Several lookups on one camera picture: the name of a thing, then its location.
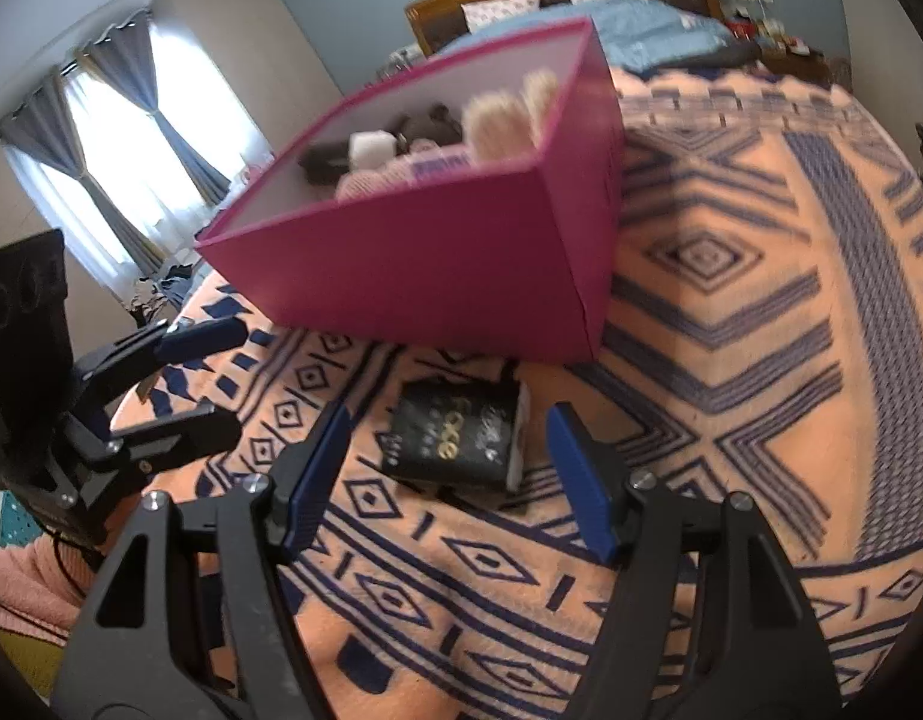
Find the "geometric patterned bedspread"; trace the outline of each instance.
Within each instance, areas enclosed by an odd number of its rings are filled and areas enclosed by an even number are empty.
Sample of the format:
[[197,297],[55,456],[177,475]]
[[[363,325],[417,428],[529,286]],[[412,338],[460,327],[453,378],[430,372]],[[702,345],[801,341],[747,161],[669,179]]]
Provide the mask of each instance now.
[[[124,425],[202,397],[237,410],[236,450],[155,483],[184,500],[265,469],[345,399],[351,451],[316,543],[282,572],[341,720],[564,709],[616,575],[585,549],[546,456],[556,400],[679,493],[757,498],[846,698],[923,594],[923,187],[911,165],[837,88],[741,73],[616,81],[626,210],[597,362],[516,365],[279,329],[213,274],[184,314],[239,314],[248,343],[167,367],[148,403],[131,396],[119,412]],[[378,471],[402,383],[511,375],[532,393],[516,495]],[[683,662],[694,570],[686,560],[660,688]]]

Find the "black package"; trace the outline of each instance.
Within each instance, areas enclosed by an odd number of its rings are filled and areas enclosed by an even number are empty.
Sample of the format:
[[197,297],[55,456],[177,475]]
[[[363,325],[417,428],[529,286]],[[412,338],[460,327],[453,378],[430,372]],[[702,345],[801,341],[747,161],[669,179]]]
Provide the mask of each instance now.
[[518,382],[410,382],[384,442],[395,479],[508,490],[521,485],[527,387]]

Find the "teal polka dot object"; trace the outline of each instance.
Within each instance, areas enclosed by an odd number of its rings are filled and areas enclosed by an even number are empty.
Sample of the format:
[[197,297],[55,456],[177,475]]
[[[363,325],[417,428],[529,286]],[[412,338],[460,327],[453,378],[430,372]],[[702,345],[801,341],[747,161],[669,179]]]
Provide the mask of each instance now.
[[14,495],[2,495],[2,518],[0,521],[0,546],[19,546],[31,544],[42,529],[31,515],[25,511]]

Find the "gray curtain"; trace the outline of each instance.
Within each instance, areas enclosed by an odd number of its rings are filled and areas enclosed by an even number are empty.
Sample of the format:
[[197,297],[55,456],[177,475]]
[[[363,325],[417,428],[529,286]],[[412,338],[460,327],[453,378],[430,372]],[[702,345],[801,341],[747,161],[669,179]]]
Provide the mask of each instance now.
[[165,252],[124,218],[88,172],[57,67],[52,68],[41,88],[26,100],[20,110],[0,121],[0,137],[4,143],[21,149],[28,156],[79,182],[142,274],[157,274],[165,262]]
[[148,11],[139,11],[121,26],[113,26],[100,41],[77,52],[76,62],[155,119],[205,202],[210,206],[218,205],[228,194],[230,182],[195,151],[158,110],[150,18]]

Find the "magenta box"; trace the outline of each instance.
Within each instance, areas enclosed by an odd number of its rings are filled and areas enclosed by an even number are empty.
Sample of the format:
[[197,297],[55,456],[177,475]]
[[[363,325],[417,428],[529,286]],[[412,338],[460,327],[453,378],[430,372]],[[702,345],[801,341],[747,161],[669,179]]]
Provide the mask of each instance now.
[[[309,143],[478,93],[562,82],[530,158],[336,202],[306,183]],[[429,61],[343,100],[199,235],[197,248],[273,322],[541,362],[597,355],[621,202],[623,126],[589,20]]]

